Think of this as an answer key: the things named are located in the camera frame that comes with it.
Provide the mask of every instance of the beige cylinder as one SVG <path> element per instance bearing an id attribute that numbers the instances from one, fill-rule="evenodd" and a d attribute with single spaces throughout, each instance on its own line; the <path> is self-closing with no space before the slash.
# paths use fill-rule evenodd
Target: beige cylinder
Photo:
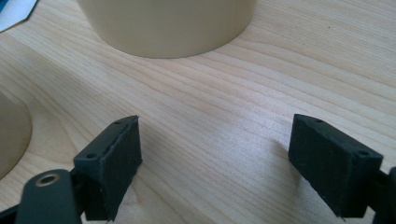
<path id="1" fill-rule="evenodd" d="M 0 92 L 0 179 L 21 159 L 31 133 L 27 112 Z"/>
<path id="2" fill-rule="evenodd" d="M 257 0 L 78 0 L 110 46 L 149 58 L 216 49 L 248 25 Z"/>

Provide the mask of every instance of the textured black surface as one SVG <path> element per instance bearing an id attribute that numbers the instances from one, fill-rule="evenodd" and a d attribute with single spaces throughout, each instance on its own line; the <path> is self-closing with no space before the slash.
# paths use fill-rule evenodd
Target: textured black surface
<path id="1" fill-rule="evenodd" d="M 48 175 L 57 175 L 59 179 L 50 185 L 38 187 L 37 180 Z M 16 223 L 81 223 L 69 172 L 47 171 L 30 179 L 23 189 Z"/>
<path id="2" fill-rule="evenodd" d="M 382 155 L 332 125 L 295 115 L 290 162 L 338 217 L 363 217 Z"/>
<path id="3" fill-rule="evenodd" d="M 138 116 L 113 122 L 78 153 L 75 171 L 89 192 L 88 220 L 115 219 L 141 162 Z"/>

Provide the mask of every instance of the cylindrical object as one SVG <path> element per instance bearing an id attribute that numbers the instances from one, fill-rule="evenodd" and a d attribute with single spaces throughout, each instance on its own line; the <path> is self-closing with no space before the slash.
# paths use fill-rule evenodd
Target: cylindrical object
<path id="1" fill-rule="evenodd" d="M 216 49 L 248 25 L 257 0 L 78 0 L 110 46 L 149 58 Z"/>
<path id="2" fill-rule="evenodd" d="M 18 163 L 29 145 L 31 133 L 27 112 L 0 92 L 0 179 Z"/>

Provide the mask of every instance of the light wooden surface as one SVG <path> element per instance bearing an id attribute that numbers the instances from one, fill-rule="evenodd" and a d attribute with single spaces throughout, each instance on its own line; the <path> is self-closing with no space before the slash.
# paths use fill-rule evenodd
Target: light wooden surface
<path id="1" fill-rule="evenodd" d="M 292 116 L 324 119 L 395 166 L 395 24 L 393 0 L 259 0 L 232 43 L 152 60 L 106 45 L 75 1 L 41 0 L 0 34 L 0 91 L 33 122 L 0 209 L 137 114 L 144 161 L 116 223 L 345 223 L 288 162 Z"/>

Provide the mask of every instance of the black mechanical part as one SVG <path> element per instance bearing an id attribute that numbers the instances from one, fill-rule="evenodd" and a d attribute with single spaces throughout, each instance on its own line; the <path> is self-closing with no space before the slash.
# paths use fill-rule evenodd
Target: black mechanical part
<path id="1" fill-rule="evenodd" d="M 379 170 L 381 154 L 323 120 L 294 115 L 289 158 L 338 217 L 363 217 L 370 206 L 376 223 L 396 223 L 396 170 Z"/>
<path id="2" fill-rule="evenodd" d="M 69 172 L 47 171 L 24 186 L 17 224 L 80 224 Z"/>
<path id="3" fill-rule="evenodd" d="M 138 117 L 129 117 L 113 122 L 74 158 L 77 179 L 85 182 L 89 190 L 87 220 L 116 217 L 142 163 L 137 120 Z"/>
<path id="4" fill-rule="evenodd" d="M 0 213 L 0 224 L 114 220 L 142 163 L 138 116 L 110 124 L 74 159 L 75 169 L 53 170 L 25 185 L 21 204 Z"/>

